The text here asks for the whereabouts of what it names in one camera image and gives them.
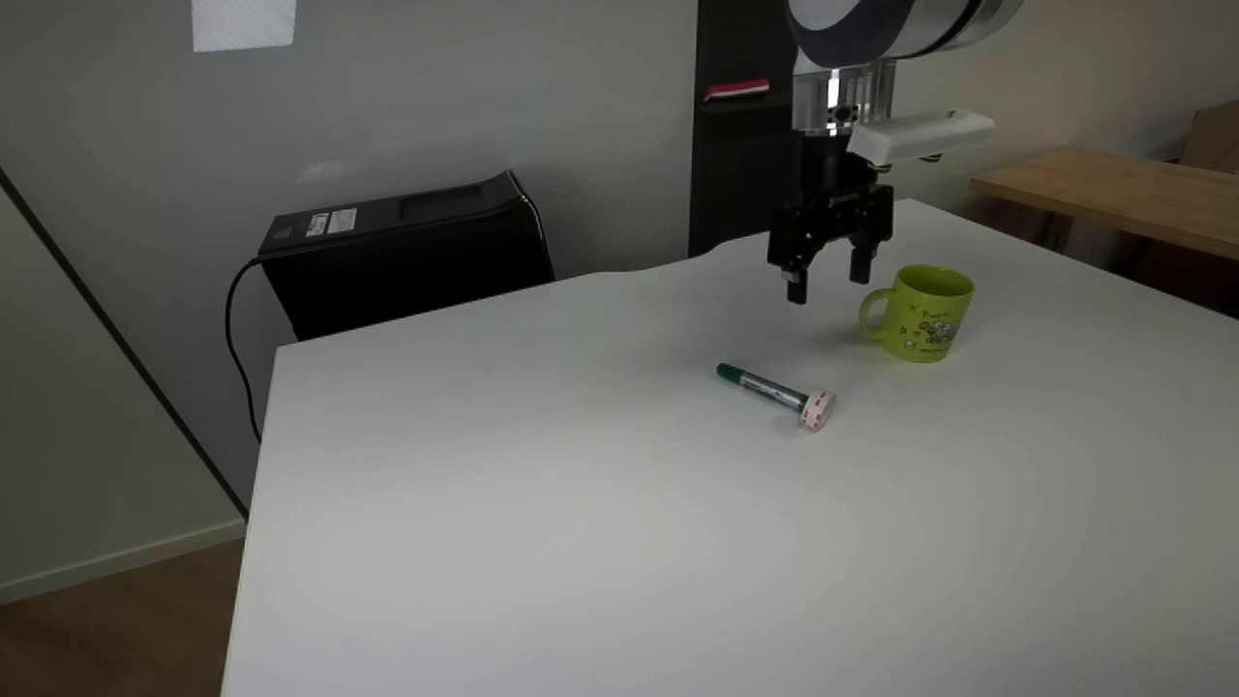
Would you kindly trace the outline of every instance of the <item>mug handle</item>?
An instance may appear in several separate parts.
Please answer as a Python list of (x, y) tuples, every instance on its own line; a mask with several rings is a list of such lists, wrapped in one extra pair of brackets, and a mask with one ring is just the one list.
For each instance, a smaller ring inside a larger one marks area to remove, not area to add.
[(889, 288), (872, 289), (872, 295), (863, 295), (863, 304), (859, 304), (859, 329), (863, 329), (863, 337), (872, 337), (872, 341), (884, 337), (884, 329), (872, 329), (872, 319), (867, 319), (879, 304), (889, 304)]

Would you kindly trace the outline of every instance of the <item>white wall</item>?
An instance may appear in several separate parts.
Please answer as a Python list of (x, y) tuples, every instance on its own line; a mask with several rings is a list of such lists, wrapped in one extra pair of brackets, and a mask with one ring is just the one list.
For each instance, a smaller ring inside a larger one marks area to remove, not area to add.
[(0, 604), (238, 535), (171, 415), (0, 194)]
[[(1234, 0), (1024, 0), (997, 39), (902, 67), (899, 110), (1001, 132), (907, 194), (965, 200), (1049, 145), (1165, 150), (1239, 98)], [(220, 350), (228, 270), (298, 207), (516, 166), (566, 270), (684, 249), (693, 0), (300, 0), (293, 52), (189, 53), (187, 0), (4, 0), (0, 162), (235, 484), (251, 447)], [(267, 381), (280, 313), (242, 295)]]

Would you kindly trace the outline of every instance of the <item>green mug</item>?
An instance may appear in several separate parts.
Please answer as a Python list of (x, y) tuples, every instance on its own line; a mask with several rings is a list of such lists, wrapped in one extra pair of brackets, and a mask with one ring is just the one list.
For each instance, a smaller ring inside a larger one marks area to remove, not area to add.
[(872, 289), (859, 306), (859, 329), (885, 351), (933, 366), (941, 359), (966, 313), (977, 284), (948, 266), (902, 266), (895, 288)]

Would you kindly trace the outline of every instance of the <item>floor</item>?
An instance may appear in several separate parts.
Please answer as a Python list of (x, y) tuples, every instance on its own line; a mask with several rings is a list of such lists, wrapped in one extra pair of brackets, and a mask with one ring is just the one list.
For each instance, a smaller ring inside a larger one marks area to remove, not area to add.
[(215, 697), (238, 541), (0, 608), (4, 697)]

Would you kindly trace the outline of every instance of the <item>white table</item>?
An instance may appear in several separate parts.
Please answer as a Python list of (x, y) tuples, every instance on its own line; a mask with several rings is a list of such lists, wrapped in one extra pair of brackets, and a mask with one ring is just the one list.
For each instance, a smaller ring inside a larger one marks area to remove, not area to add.
[[(280, 351), (232, 697), (1234, 697), (1239, 324), (899, 207), (938, 369), (764, 242)], [(822, 433), (717, 359), (841, 395)]]

